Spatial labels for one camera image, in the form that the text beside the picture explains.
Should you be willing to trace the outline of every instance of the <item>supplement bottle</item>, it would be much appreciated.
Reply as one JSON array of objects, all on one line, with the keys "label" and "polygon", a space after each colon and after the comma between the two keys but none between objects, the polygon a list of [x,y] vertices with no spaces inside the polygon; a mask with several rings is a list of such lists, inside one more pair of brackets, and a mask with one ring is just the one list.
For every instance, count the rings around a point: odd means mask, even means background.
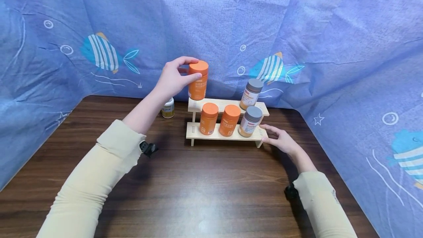
[{"label": "supplement bottle", "polygon": [[242,95],[239,106],[243,110],[247,110],[248,107],[256,104],[259,99],[259,94],[263,88],[263,82],[260,79],[248,80],[247,86],[245,87],[244,94]]},{"label": "supplement bottle", "polygon": [[229,137],[234,133],[238,123],[241,110],[236,105],[227,105],[220,121],[219,133],[225,137]]},{"label": "supplement bottle", "polygon": [[203,76],[188,86],[188,96],[192,100],[202,100],[206,97],[207,76],[209,74],[209,65],[204,61],[198,61],[195,64],[189,64],[188,74],[201,73]]},{"label": "supplement bottle", "polygon": [[166,119],[170,119],[175,115],[175,102],[173,98],[170,98],[168,102],[162,108],[162,116]]},{"label": "supplement bottle", "polygon": [[243,137],[250,137],[253,135],[256,126],[260,124],[263,113],[261,109],[255,106],[250,106],[245,111],[238,132]]},{"label": "supplement bottle", "polygon": [[204,135],[211,135],[216,126],[219,108],[214,103],[206,103],[201,110],[200,132]]}]

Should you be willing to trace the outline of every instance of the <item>gray cap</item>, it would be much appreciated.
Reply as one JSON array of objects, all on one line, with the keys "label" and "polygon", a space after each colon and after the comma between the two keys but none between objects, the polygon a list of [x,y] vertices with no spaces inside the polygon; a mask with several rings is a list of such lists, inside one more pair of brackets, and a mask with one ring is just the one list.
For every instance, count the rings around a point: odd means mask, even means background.
[{"label": "gray cap", "polygon": [[256,106],[250,106],[245,111],[245,118],[251,122],[257,122],[261,119],[263,112]]},{"label": "gray cap", "polygon": [[247,88],[253,92],[259,93],[263,88],[263,82],[260,79],[251,78],[248,80]]}]

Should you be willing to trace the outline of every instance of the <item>right hand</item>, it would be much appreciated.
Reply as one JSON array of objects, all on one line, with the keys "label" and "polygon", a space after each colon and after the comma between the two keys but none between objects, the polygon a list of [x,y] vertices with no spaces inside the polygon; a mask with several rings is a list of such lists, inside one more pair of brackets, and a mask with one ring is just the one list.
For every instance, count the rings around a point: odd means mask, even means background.
[{"label": "right hand", "polygon": [[157,90],[158,93],[165,96],[165,100],[168,101],[171,97],[178,94],[186,85],[200,79],[202,77],[200,73],[187,76],[181,75],[188,73],[188,69],[182,68],[181,66],[189,65],[190,63],[198,63],[198,59],[183,56],[176,58],[172,62],[167,62],[154,91]]},{"label": "right hand", "polygon": [[272,135],[273,133],[274,137],[277,138],[277,139],[274,139],[274,138],[263,137],[262,141],[264,143],[268,143],[273,146],[276,146],[282,152],[288,155],[294,155],[298,153],[299,151],[303,150],[301,146],[299,146],[298,143],[296,143],[286,131],[267,125],[267,124],[261,124],[260,127],[270,131],[270,135]]}]

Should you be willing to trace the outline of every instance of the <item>beige sleeve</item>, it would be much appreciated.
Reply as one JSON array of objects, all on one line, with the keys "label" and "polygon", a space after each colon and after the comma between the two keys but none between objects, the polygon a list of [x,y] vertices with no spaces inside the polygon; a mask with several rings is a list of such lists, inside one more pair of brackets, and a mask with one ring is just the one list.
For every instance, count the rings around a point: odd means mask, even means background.
[{"label": "beige sleeve", "polygon": [[92,238],[104,201],[137,164],[145,136],[115,120],[56,196],[37,238]]},{"label": "beige sleeve", "polygon": [[325,174],[303,172],[293,184],[310,218],[316,238],[357,237]]}]

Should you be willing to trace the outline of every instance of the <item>striped fish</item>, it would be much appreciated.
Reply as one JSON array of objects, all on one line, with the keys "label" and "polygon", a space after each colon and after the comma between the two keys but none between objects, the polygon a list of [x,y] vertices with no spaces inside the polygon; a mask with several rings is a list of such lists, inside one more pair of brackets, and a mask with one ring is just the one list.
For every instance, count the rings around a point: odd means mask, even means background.
[{"label": "striped fish", "polygon": [[128,60],[134,58],[139,50],[128,52],[124,57],[120,56],[115,47],[113,47],[106,36],[98,32],[89,35],[81,47],[82,54],[98,68],[117,73],[119,63],[125,63],[134,73],[140,74],[139,70]]},{"label": "striped fish", "polygon": [[423,131],[396,133],[392,149],[395,161],[416,180],[414,186],[423,190]]},{"label": "striped fish", "polygon": [[304,68],[304,65],[297,65],[286,72],[283,66],[282,53],[278,52],[261,61],[259,61],[249,72],[250,77],[262,80],[262,82],[270,84],[274,81],[279,81],[282,77],[285,82],[293,83],[290,74],[296,73]]}]

